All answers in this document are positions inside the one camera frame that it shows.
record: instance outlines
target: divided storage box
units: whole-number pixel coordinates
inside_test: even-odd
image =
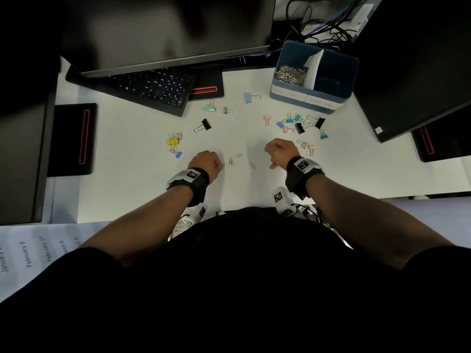
[[[282,65],[304,68],[308,58],[321,48],[306,43],[286,41],[271,82],[270,97],[303,108],[332,114],[350,98],[355,84],[358,58],[325,50],[321,58],[314,89],[298,87],[275,79]]]

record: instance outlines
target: wristband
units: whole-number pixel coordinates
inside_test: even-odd
[[[322,167],[310,159],[301,156],[293,157],[286,166],[286,188],[296,194],[301,200],[310,198],[306,190],[306,182],[314,175],[324,175]]]
[[[165,185],[165,190],[169,190],[172,187],[179,185],[185,185],[191,188],[193,191],[193,198],[188,206],[194,207],[204,202],[206,188],[209,185],[209,175],[205,170],[199,167],[185,169],[170,178]]]

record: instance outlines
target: white table surface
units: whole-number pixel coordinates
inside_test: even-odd
[[[226,96],[216,99],[217,111],[202,110],[208,101],[191,101],[178,118],[68,83],[64,78],[67,68],[65,62],[56,104],[98,104],[95,165],[91,175],[80,178],[79,223],[113,220],[155,198],[163,193],[166,181],[203,150],[215,151],[226,163],[207,190],[209,211],[273,207],[271,193],[284,185],[285,172],[270,170],[270,157],[263,150],[275,137],[316,145],[311,158],[323,166],[328,177],[377,198],[471,190],[462,159],[423,163],[410,134],[379,143],[355,96],[332,115],[271,99],[273,69],[224,72]],[[262,98],[245,104],[243,92]],[[224,106],[234,112],[223,114]],[[276,122],[287,113],[326,118],[322,129],[329,138],[321,140],[316,128],[301,135],[296,130],[284,134]],[[272,116],[270,126],[265,126],[266,114]],[[195,134],[193,129],[204,118],[212,128]],[[169,152],[169,132],[183,133],[180,159]],[[309,150],[297,146],[302,156],[309,157]],[[239,153],[243,156],[234,158]],[[228,166],[229,157],[235,166]]]

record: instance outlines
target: black sleeve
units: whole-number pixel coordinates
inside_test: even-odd
[[[124,267],[111,255],[93,248],[76,249],[0,303],[0,311],[18,315],[45,307],[57,312],[102,306],[123,273]]]
[[[403,274],[409,293],[417,295],[416,302],[462,301],[469,291],[471,249],[443,246],[424,250],[407,262]]]

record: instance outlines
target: black keyboard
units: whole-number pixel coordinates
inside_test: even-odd
[[[70,67],[65,79],[175,116],[183,116],[195,77],[170,68],[86,78]]]

